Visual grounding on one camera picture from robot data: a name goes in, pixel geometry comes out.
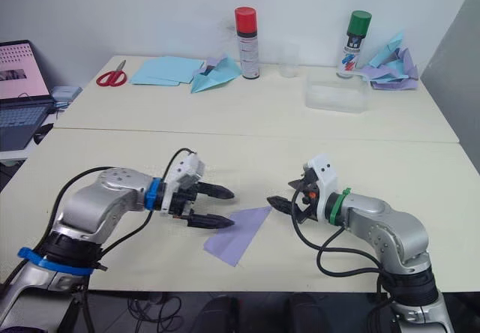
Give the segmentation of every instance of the green cap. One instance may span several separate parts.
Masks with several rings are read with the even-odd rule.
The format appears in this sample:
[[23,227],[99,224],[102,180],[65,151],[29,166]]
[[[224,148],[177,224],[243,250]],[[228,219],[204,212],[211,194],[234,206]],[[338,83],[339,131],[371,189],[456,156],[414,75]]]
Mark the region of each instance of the green cap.
[[368,26],[372,15],[364,10],[354,10],[350,17],[350,24],[348,25],[347,33],[352,35],[367,35]]

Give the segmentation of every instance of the scissors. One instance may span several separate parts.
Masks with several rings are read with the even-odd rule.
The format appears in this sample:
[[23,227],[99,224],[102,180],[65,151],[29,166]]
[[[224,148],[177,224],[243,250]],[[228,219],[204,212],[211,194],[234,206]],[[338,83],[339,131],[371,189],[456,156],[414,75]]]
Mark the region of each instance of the scissors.
[[127,82],[127,74],[122,70],[125,66],[126,61],[120,63],[120,65],[115,70],[106,72],[97,78],[97,84],[100,87],[118,87]]

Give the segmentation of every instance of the blue strap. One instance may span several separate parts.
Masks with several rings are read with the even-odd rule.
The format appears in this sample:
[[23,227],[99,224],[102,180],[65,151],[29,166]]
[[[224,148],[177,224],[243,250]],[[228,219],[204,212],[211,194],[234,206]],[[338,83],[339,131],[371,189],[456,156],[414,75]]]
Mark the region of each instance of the blue strap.
[[93,273],[93,268],[77,268],[77,267],[70,267],[69,265],[50,262],[46,259],[43,259],[41,256],[36,254],[33,250],[27,247],[21,248],[17,255],[20,258],[25,258],[26,260],[29,260],[36,266],[39,266],[54,272],[67,273],[69,275],[91,275]]
[[157,189],[161,181],[161,178],[153,178],[150,188],[145,193],[145,209],[149,211],[152,211],[154,208],[155,200],[157,199]]

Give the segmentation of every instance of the laptop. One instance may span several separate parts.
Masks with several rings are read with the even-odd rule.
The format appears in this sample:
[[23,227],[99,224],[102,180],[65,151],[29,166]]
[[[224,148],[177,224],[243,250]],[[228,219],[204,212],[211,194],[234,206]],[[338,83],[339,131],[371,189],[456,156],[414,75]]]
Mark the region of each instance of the laptop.
[[0,43],[0,152],[24,149],[52,108],[30,41]]

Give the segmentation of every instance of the green ring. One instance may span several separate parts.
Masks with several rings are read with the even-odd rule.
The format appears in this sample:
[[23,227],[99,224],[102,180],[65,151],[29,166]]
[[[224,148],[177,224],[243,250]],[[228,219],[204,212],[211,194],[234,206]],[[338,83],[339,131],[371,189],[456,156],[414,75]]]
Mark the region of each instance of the green ring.
[[342,194],[337,197],[337,200],[335,201],[335,204],[333,205],[333,208],[331,209],[331,214],[330,214],[329,222],[332,226],[335,225],[335,219],[337,218],[337,213],[340,210],[342,202],[344,201],[345,197],[350,194],[351,190],[352,188],[345,188]]

